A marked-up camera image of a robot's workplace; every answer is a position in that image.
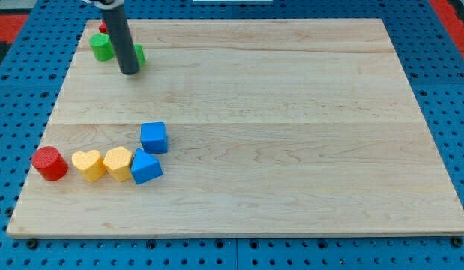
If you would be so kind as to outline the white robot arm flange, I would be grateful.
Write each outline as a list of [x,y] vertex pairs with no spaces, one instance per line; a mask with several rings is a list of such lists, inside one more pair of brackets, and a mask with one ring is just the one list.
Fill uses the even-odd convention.
[[124,4],[124,0],[82,0],[102,10],[111,10]]

